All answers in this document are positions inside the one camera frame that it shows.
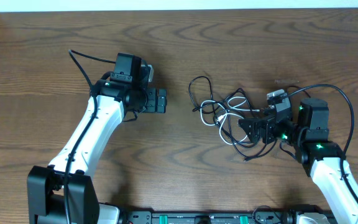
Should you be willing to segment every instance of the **white wall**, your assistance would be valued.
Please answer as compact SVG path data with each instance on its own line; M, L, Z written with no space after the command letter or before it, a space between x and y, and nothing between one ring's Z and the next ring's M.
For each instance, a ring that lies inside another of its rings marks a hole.
M358 7L358 0L0 0L0 12Z

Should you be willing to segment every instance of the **black bracket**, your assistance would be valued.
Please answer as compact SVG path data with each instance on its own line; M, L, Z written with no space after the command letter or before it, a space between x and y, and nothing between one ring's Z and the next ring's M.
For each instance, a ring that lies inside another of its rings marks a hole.
M260 138L262 142L270 144L275 141L273 135L275 118L272 115L260 118L244 118L239 120L239 126L247 133L249 140L256 143Z
M163 89L149 88L147 93L146 110L144 113L165 113L167 109L167 91Z
M91 177L70 174L68 203L74 223L97 223L99 202ZM65 223L64 198L56 195L57 185L62 185L63 174L51 168L34 166L27 177L30 224Z

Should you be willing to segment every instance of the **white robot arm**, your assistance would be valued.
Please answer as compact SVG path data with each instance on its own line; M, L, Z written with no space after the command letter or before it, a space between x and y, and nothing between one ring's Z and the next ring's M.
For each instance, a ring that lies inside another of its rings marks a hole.
M154 75L153 67L134 55L119 53L116 62L112 62L75 51L69 53L91 88L91 98L66 146L48 167L34 166L30 171L29 220L31 224L122 224L126 218L120 215L120 209L98 202L92 178L107 141L125 114L132 111L132 120L136 120L137 113L165 113L167 92L159 90L157 94L157 89L147 88ZM116 66L92 85L72 53ZM53 193L62 187L64 196Z
M315 161L311 168L310 177L322 191L338 223L358 223L358 204L342 178L339 164L340 158L338 157ZM344 161L344 170L353 191L358 197L358 184L347 161Z
M71 174L83 172L84 175L90 176L92 179L107 141L118 124L124 119L124 105L122 101L118 102L113 97L102 95L96 98L98 101L97 118L94 119L81 143L78 145L70 167ZM68 155L86 124L91 119L93 111L94 102L91 97L88 101L85 114L70 140L57 157L53 158L49 163L49 166L53 166L55 171L65 171Z

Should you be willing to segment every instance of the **black cable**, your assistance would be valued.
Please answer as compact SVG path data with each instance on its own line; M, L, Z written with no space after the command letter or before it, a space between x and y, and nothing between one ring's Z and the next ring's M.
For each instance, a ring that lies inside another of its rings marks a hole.
M289 88L297 88L297 89L299 89L299 90L301 89L301 87L299 87L299 86L290 85L290 86L288 86L287 89L286 89L287 93L288 93L288 89L289 89ZM309 94L306 90L303 90L303 92L308 96L308 98L311 98L310 94Z
M256 220L256 218L255 218L255 212L256 212L258 209L262 208L262 207L268 208L268 209L269 209L270 211L272 211L273 214L280 220L279 222L276 222L276 223L274 223L274 224L279 224L279 223L282 222L282 220L281 220L282 218L281 218L280 216L278 216L277 213L275 213L274 210L273 210L270 206L261 205L261 206L255 208L254 212L252 212L252 219L255 221L255 223L261 224L261 222L259 222L259 221Z
M308 127L303 127L303 128L301 128L300 131L299 131L298 140L296 141L296 145L297 145L298 147L301 147L301 137L302 137L303 132L304 132L306 129L309 129L309 128L308 128Z
M268 153L270 153L270 151L274 148L274 146L276 146L276 143L277 143L277 139L274 141L273 146L270 147L270 149L267 152L263 153L262 155L255 156L254 159L266 156Z
M267 141L267 126L268 126L268 124L266 124L266 133L265 133L266 141ZM268 152L270 152L274 148L274 146L276 145L276 142L277 141L274 142L273 146L268 150ZM254 154L253 156L244 158L244 161L248 162L251 159L256 159L256 158L262 157L262 155L260 156L260 154L265 150L266 146L267 146L267 143L265 143L265 145L262 147L262 149L258 153Z
M122 121L122 122L131 122L131 121L136 121L137 120L137 113L135 110L132 110L133 114L134 114L134 118L128 119L126 121Z
M196 80L199 79L199 78L205 78L205 79L208 81L209 91L210 91L210 96L211 96L211 99L210 99L210 100L212 101L212 102L204 103L202 106L199 106L199 105L196 103L195 99L193 98L193 94L192 94L192 92L191 92L191 85L194 83L194 81L196 81ZM220 123L219 121L216 121L216 119L218 118L217 115L218 115L219 113L222 113L223 111L226 111L226 112L233 111L233 112L235 112L235 113L237 113L237 114L239 114L239 115L245 117L244 114L243 114L241 111L238 111L238 110L235 110L235 109L232 109L232 108L228 109L228 108L226 107L226 105L225 105L225 103L226 103L230 98L232 98L234 95L236 95L236 94L238 94L238 93L241 94L241 95L245 98L246 103L247 103L247 105L248 105L248 107L249 107L249 109L250 109L250 113L251 113L252 117L256 118L256 115L255 115L255 114L253 113L253 111L252 111L252 110L254 110L254 107L252 106L252 103L250 102L250 100L248 99L248 97L247 97L245 91L244 91L242 88L238 88L235 92L229 94L224 100L216 101L216 100L214 100L214 98L213 98L213 91L212 91L211 80L210 80L208 77L206 77L206 76L198 76L198 77L194 78L194 79L189 83L188 91L189 91L190 100L191 100L192 104L194 105L194 108L192 109L192 111L195 112L195 111L199 111L199 110L201 110L201 109L203 109L203 108L205 108L205 107L207 107L207 106L212 106L212 110L211 110L211 111L202 110L201 112L202 112L203 114L214 114L214 116L213 116L213 122L214 122L215 126L217 126L218 128L221 126L221 123ZM215 108L215 105L216 105L216 104L222 105L223 109L220 110L220 111L218 111L219 108ZM236 146L240 146L240 147L243 147L243 148L248 148L248 149L250 149L250 148L255 147L255 146L258 144L258 142L260 141L260 139L258 139L258 141L257 141L256 143L251 143L251 142L249 142L249 141L238 141L238 140L237 140L236 138L234 138L233 135L232 135L231 116L230 116L230 115L227 116L227 121L228 121L229 130L227 131L227 130L225 130L224 128L221 128L221 131L224 133L224 135L226 135L226 137L228 137L228 138L232 141L232 143L234 144L234 149L236 150L236 152L237 152L238 154L240 154L241 156L244 156L245 159L252 159L254 156L259 156L260 153L259 153L259 154L256 154L256 155L253 155L253 156L247 156L247 155L241 153L241 151L238 150L238 148L237 148Z
M352 135L353 135L353 130L354 130L354 112L353 112L353 106L352 106L352 103L350 102L350 100L348 99L348 97L346 96L346 94L338 87L334 86L334 85L330 85L330 84L317 84L317 85L310 85L310 86L306 86L304 88L300 88L299 90L297 91L294 91L293 93L287 95L287 96L283 96L282 99L285 99L285 98L289 98L289 97L292 97L293 95L301 92L301 91L305 91L305 90L308 90L310 88L316 88L316 87L330 87L330 88L334 88L335 90L337 90L338 92L340 92L340 94L343 96L343 98L346 100L346 103L349 105L349 110L351 112L351 130L349 132L349 137L347 137L347 141L346 141L346 145L345 145L345 148L343 149L343 153L344 155L346 155L346 152L347 152L347 149L350 145L350 142L352 140ZM357 202L358 204L358 196L356 195L356 193L353 191L352 189L352 186L350 185L349 183L349 180L347 179L346 177L346 174L345 174L345 170L344 170L344 156L341 157L341 160L339 162L339 166L341 168L341 175L342 175L342 178L344 179L345 181L345 184L346 184L346 187L349 189L351 195L353 196L354 200Z
M285 142L283 142L283 141L280 142L280 149L281 149L283 152L285 152L285 153L287 153L288 155L290 155L292 158L294 158L294 160L296 160L296 156L295 156L292 152L283 149L283 143L285 143Z
M77 55L79 55L79 56L86 57L86 58L90 58L90 59L97 60L97 61L100 61L100 62L116 63L115 61L100 59L100 58L92 57L92 56L89 56L89 55L86 55L86 54L83 54L83 53L79 53L79 52L76 52L75 50L69 50L69 51L72 52L72 53L74 53L74 54L77 54Z
M98 101L96 99L96 93L94 92L94 86L91 83L90 78L88 77L88 75L86 74L86 72L84 71L84 69L82 68L82 66L78 63L78 61L75 59L73 54L77 54L86 58L90 58L93 60L97 60L100 62L107 62L107 63L115 63L113 61L109 61L109 60L104 60L104 59L100 59L100 58L96 58L96 57L92 57L89 55L85 55L79 52L76 52L74 50L69 50L68 54L70 55L71 59L73 59L74 63L76 64L76 66L80 69L81 73L83 74L83 76L85 77L86 82L89 85L89 88L91 90L91 96L93 98L93 103L94 103L94 110L93 110L93 114L91 116L91 119L89 119L88 123L86 124L84 130L82 131L82 133L80 134L80 136L78 137L77 141L75 142L73 149L71 150L71 152L68 155L68 159L67 159L67 164L66 164L66 169L65 169L65 175L64 175L64 180L63 180L63 184L64 184L64 202L65 202L65 213L66 213L66 218L67 218L67 223L71 224L71 216L70 216L70 206L68 203L68 176L70 173L70 167L71 167L71 163L73 162L74 159L74 155L76 153L76 150L78 148L78 145L80 144L81 140L84 138L84 135L86 134L87 130L89 129L89 127L91 126L93 120L96 118L96 115L98 114ZM102 76L102 79L104 77L106 77L105 79L107 79L107 73L105 73Z
M110 77L111 72L106 72L100 79L107 80Z

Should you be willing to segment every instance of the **wire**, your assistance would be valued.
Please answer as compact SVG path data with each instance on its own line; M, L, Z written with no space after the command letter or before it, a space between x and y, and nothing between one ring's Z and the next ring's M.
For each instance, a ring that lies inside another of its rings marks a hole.
M135 110L132 110L132 113L134 114L134 118L122 121L122 122L131 122L131 121L136 121L137 120L137 113Z
M83 53L79 53L79 52L76 52L75 50L69 50L69 51L72 52L72 53L74 53L74 54L77 54L77 55L79 55L79 56L86 57L86 58L90 58L90 59L97 60L97 61L100 61L100 62L116 63L115 61L100 59L100 58L92 57L92 56L89 56L89 55L86 55L86 54L83 54Z
M194 83L194 81L196 81L199 78L204 78L208 81L208 85L209 85L209 91L210 91L210 100L205 100L202 102L201 105L198 105L195 101L195 99L193 98L193 94L191 92L191 85ZM224 100L221 101L216 101L213 98L213 91L212 91L212 84L211 84L211 80L206 77L206 76L198 76L196 78L194 78L190 83L189 83L189 96L190 96L190 100L192 102L192 104L194 105L194 108L192 109L193 112L195 111L199 111L200 112L200 117L202 122L207 125L207 126L216 126L219 128L219 136L221 137L221 139L226 143L226 144L231 144L233 145L233 148L236 150L236 152L238 154L240 154L241 156L244 157L244 161L249 161L251 159L255 159L255 158L259 158L262 156L265 156L267 153L269 153L275 146L275 144L264 154L263 151L265 150L265 148L267 147L267 145L265 144L265 146L256 154L252 155L252 156L247 156L244 153L242 153L239 149L239 147L243 147L243 148L247 148L247 149L251 149L253 147L255 147L259 141L260 138L257 140L256 143L251 143L250 141L244 141L247 136L245 136L245 138L241 139L240 141L237 140L236 138L233 137L232 135L232 128L231 128L231 116L237 116L240 118L245 118L243 112L248 111L251 113L253 118L256 118L256 115L254 114L254 112L259 112L259 110L255 110L254 107L252 106L252 103L250 102L250 100L247 98L247 95L245 93L245 91L242 88L238 88L235 92L229 94ZM243 99L244 101L242 101L241 103L239 103L238 105L231 105L229 104L229 102L233 99ZM239 108L240 106L247 104L249 109L243 109L243 108ZM211 111L206 111L205 108L207 106L212 106L212 110ZM213 114L213 123L208 123L204 120L203 115L204 114ZM227 122L227 126L228 126L228 130L223 128L224 123ZM227 141L224 136L228 137L230 139L231 142Z
M280 142L280 149L281 149L283 152L285 152L285 153L287 153L288 155L290 155L294 160L296 160L296 156L295 156L292 152L283 149L283 145L282 145L283 143L286 143L286 142L283 142L283 141Z
M110 74L111 74L111 72L106 72L105 74L103 74L103 76L100 79L107 80L107 78L110 77Z
M354 112L353 112L353 106L352 106L352 103L350 102L350 100L348 99L348 97L346 96L346 94L338 87L334 86L334 85L330 85L330 84L317 84L317 85L310 85L310 86L306 86L304 88L300 88L299 90L297 91L294 91L293 93L287 95L287 96L283 96L282 99L285 99L285 98L289 98L289 97L292 97L293 95L301 92L301 91L305 91L305 90L308 90L310 88L316 88L316 87L330 87L330 88L333 88L335 90L337 90L342 96L343 98L346 100L346 103L349 105L349 110L351 112L351 130L349 131L349 137L347 137L347 141L346 141L346 145L345 145L345 148L343 149L343 153L344 155L341 157L340 159L340 162L339 162L339 166L341 168L341 175L342 175L342 178L344 179L345 181L345 184L347 186L347 188L349 189L351 195L353 196L354 200L356 201L356 203L358 204L358 196L356 195L356 193L354 192L354 190L352 189L352 186L350 185L349 183L349 180L347 179L346 177L346 174L345 174L345 170L344 170L344 157L346 155L346 152L347 152L347 149L349 148L349 145L351 143L351 140L352 140L352 135L353 135L353 130L354 130Z
M270 206L261 205L261 206L255 208L254 212L252 212L252 219L255 221L255 223L261 224L259 221L256 220L256 218L255 218L255 213L256 213L257 210L259 210L259 209L262 208L262 207L268 208L268 209L269 209L270 211L272 211L273 214L280 220L279 222L276 222L276 223L274 223L274 224L279 224L279 223L282 222L282 220L281 220L282 218L281 218L280 216L278 216L277 213L275 213L274 210L273 210Z
M308 129L308 127L303 127L303 128L301 128L301 130L299 131L298 140L296 141L296 145L297 145L298 147L301 147L301 137L302 137L303 132L304 132L305 130L307 130L307 129Z
M231 100L234 100L234 99L244 99L244 101L236 106L231 106L230 105L230 101ZM241 108L238 108L239 106L243 105L244 103L247 102L247 98L243 97L243 96L235 96L235 97L232 97L230 98L230 100L227 101L227 105L230 107L230 109L235 109L235 110L239 110L239 111L251 111L250 109L241 109Z
M78 145L80 144L81 140L84 138L84 135L86 134L87 130L90 128L93 120L96 118L96 115L98 114L98 101L96 99L96 92L95 92L95 87L94 85L92 85L90 78L88 77L88 75L86 74L86 72L84 71L84 69L82 68L82 66L78 63L78 61L76 60L76 58L74 57L73 54L77 54L86 58L90 58L93 60L97 60L100 62L107 62L107 63L115 63L113 61L109 61L109 60L104 60L104 59L100 59L100 58L96 58L96 57L92 57L89 55L85 55L83 53L79 53L76 52L74 50L69 50L68 54L70 55L71 59L73 59L74 63L76 64L76 66L80 69L81 73L83 74L83 76L85 77L86 82L89 85L89 88L91 90L91 96L93 98L93 103L94 103L94 110L93 113L91 115L91 118L89 119L88 123L86 124L84 130L82 131L82 133L80 134L80 136L78 137L77 141L75 142L73 149L71 150L71 152L68 155L68 159L67 159L67 164L66 164L66 169L65 169L65 175L64 175L64 180L63 180L63 185L64 185L64 202L65 202L65 213L66 213L66 218L67 218L67 223L71 224L71 216L70 216L70 206L68 203L68 176L70 173L70 167L71 167L71 163L74 160L74 155L76 153L76 150L78 148ZM106 77L105 79L107 79L107 75L104 74L102 76L102 79Z
M290 86L288 86L287 87L287 89L286 89L286 91L288 92L288 89L289 88L297 88L297 89L301 89L301 87L299 87L299 86L296 86L296 85L290 85ZM311 96L310 96L310 94L306 91L306 90L303 90L303 92L308 96L308 98L311 98Z

